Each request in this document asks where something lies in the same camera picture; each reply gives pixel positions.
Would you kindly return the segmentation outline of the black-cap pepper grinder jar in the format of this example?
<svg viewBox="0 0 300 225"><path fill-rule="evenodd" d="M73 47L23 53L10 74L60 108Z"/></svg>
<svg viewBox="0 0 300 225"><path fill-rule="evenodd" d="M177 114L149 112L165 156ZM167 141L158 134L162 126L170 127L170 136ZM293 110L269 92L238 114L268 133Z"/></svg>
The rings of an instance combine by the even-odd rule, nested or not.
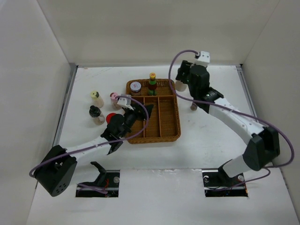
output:
<svg viewBox="0 0 300 225"><path fill-rule="evenodd" d="M176 81L175 82L175 89L176 89L176 91L178 91L178 92L184 92L185 91L185 89L187 88L187 84L184 84L183 82L181 82L181 81Z"/></svg>

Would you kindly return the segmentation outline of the white-lid brown sauce jar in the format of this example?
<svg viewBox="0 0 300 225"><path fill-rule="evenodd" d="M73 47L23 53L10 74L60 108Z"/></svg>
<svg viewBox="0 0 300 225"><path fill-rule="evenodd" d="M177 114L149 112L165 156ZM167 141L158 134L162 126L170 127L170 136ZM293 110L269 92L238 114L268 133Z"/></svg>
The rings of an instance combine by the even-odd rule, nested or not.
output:
<svg viewBox="0 0 300 225"><path fill-rule="evenodd" d="M140 96L141 88L142 86L139 82L132 82L130 84L131 96Z"/></svg>

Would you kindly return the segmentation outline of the green-label red sauce bottle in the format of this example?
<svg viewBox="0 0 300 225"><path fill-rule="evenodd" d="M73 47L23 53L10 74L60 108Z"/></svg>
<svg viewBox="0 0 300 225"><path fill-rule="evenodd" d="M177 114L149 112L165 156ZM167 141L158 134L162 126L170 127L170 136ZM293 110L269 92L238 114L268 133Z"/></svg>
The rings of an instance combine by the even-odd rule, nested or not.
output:
<svg viewBox="0 0 300 225"><path fill-rule="evenodd" d="M148 95L156 96L157 95L156 89L157 89L156 74L150 73L149 82L148 82Z"/></svg>

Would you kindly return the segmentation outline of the pink-lid spice shaker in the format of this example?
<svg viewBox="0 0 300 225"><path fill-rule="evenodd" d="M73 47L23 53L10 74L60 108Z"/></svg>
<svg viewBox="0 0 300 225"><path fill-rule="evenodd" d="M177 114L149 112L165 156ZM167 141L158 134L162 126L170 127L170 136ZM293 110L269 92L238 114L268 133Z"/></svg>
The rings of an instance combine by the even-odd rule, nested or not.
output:
<svg viewBox="0 0 300 225"><path fill-rule="evenodd" d="M118 94L116 92L113 92L110 94L110 99L111 99L111 105L113 110L120 110L121 106L118 105L118 98L117 98Z"/></svg>

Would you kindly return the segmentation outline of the red-lid dark sauce jar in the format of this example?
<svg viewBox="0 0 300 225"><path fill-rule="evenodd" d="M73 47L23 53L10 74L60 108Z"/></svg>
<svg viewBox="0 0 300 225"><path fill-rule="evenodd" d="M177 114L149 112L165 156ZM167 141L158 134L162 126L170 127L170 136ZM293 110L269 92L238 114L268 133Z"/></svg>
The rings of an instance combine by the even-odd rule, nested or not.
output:
<svg viewBox="0 0 300 225"><path fill-rule="evenodd" d="M123 115L119 113L110 113L106 116L106 122L109 124L111 121L122 119Z"/></svg>

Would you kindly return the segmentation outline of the yellow-lid spice shaker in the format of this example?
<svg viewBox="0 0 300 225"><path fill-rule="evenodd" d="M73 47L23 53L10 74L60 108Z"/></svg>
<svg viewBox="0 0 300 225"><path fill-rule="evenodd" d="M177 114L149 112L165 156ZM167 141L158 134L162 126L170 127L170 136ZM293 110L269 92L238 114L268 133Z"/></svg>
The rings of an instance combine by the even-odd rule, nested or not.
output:
<svg viewBox="0 0 300 225"><path fill-rule="evenodd" d="M90 93L91 99L92 99L92 104L98 108L102 108L104 106L104 101L101 98L100 94L98 91L92 91Z"/></svg>

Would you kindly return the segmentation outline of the black-top spice grinder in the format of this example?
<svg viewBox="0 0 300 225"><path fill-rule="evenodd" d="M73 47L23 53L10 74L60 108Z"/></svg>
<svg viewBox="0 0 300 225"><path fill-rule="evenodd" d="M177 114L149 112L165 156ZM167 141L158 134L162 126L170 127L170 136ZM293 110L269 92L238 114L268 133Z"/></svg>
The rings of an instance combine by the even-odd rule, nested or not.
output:
<svg viewBox="0 0 300 225"><path fill-rule="evenodd" d="M96 125L100 126L105 122L105 117L102 111L97 106L94 105L90 106L89 115L93 119Z"/></svg>

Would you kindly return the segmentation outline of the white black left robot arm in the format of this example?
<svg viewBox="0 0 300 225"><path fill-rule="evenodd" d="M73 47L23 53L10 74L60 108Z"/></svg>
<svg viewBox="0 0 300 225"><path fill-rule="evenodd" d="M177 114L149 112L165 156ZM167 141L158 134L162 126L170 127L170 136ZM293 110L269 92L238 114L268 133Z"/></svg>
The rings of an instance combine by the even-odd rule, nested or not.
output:
<svg viewBox="0 0 300 225"><path fill-rule="evenodd" d="M125 109L124 114L112 116L104 132L95 140L71 148L53 146L42 162L30 171L30 177L35 178L52 197L60 195L71 183L77 184L80 190L88 189L103 195L108 194L106 170L96 162L97 154L103 150L110 155L118 150L125 140L142 133L140 130L127 136L132 132L136 121L149 121L153 107L153 104L135 103L131 109ZM89 181L82 182L73 175L76 167L85 163L92 164L98 171L89 175Z"/></svg>

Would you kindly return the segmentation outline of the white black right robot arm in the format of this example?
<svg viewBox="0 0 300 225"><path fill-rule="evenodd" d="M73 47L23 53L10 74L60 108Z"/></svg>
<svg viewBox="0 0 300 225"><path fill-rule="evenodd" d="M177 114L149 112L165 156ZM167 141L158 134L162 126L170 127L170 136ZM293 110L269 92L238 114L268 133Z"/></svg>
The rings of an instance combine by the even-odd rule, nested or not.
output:
<svg viewBox="0 0 300 225"><path fill-rule="evenodd" d="M188 86L194 105L226 124L247 145L242 155L218 168L220 184L226 186L241 173L259 171L279 156L278 131L241 115L223 94L210 86L206 67L184 60L178 69L176 82Z"/></svg>

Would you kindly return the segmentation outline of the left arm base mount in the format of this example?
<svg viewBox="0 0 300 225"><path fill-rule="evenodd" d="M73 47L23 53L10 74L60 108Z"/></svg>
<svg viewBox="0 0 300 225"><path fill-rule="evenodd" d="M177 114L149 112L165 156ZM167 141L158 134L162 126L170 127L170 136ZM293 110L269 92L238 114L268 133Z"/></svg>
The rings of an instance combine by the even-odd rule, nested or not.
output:
<svg viewBox="0 0 300 225"><path fill-rule="evenodd" d="M90 162L96 167L98 176L94 181L80 182L76 187L76 197L111 198L119 196L120 170L106 170L96 161Z"/></svg>

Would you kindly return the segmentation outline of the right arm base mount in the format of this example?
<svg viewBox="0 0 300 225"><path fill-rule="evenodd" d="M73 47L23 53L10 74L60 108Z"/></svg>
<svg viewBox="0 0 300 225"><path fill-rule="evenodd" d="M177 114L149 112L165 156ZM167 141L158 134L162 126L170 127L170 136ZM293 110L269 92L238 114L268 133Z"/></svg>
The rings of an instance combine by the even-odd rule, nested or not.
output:
<svg viewBox="0 0 300 225"><path fill-rule="evenodd" d="M206 197L248 197L243 173L221 180L218 170L202 170L202 179Z"/></svg>

